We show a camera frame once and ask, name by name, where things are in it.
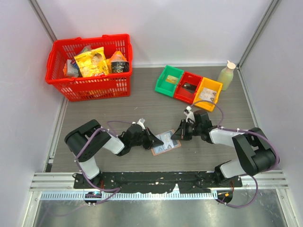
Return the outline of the pink leather card holder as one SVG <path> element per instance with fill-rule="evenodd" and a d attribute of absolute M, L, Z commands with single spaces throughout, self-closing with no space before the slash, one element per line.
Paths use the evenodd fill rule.
<path fill-rule="evenodd" d="M 158 147 L 152 148 L 152 149 L 151 149 L 152 154 L 153 154 L 154 156 L 156 156 L 156 155 L 159 155 L 159 154 L 162 154 L 162 153 L 165 153 L 165 152 L 167 152 L 167 151 L 172 150 L 172 149 L 169 149 L 169 150 L 161 150 L 161 147 L 162 147 L 162 146 L 158 146 Z"/>

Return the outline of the white VIP credit card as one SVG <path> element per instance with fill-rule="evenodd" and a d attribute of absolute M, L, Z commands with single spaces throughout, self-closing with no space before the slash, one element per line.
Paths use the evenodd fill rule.
<path fill-rule="evenodd" d="M 201 100 L 211 101 L 214 102 L 216 98 L 217 92 L 214 90 L 211 90 L 209 88 L 204 87 L 201 92 L 199 93 L 199 98 Z"/>

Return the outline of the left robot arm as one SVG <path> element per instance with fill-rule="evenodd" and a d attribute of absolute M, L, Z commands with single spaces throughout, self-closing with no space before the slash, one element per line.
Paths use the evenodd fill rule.
<path fill-rule="evenodd" d="M 141 118 L 130 123 L 128 129 L 121 135 L 110 132 L 95 119 L 69 132 L 64 142 L 73 153 L 74 161 L 81 171 L 80 182 L 90 188 L 101 187 L 102 176 L 95 154 L 102 148 L 121 157 L 129 153 L 133 147 L 142 146 L 149 150 L 163 145 L 164 143 L 144 125 L 144 122 L 145 120 Z"/>

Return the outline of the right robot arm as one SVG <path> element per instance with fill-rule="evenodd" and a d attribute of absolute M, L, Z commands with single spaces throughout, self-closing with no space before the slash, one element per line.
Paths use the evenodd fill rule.
<path fill-rule="evenodd" d="M 280 161 L 277 152 L 260 128 L 250 130 L 231 130 L 222 126 L 213 126 L 205 110 L 184 111 L 187 116 L 180 122 L 172 140 L 191 140 L 199 136 L 210 144 L 220 144 L 235 149 L 237 158 L 220 164 L 214 169 L 214 182 L 220 187 L 226 186 L 233 177 L 254 176 L 274 168 Z"/>

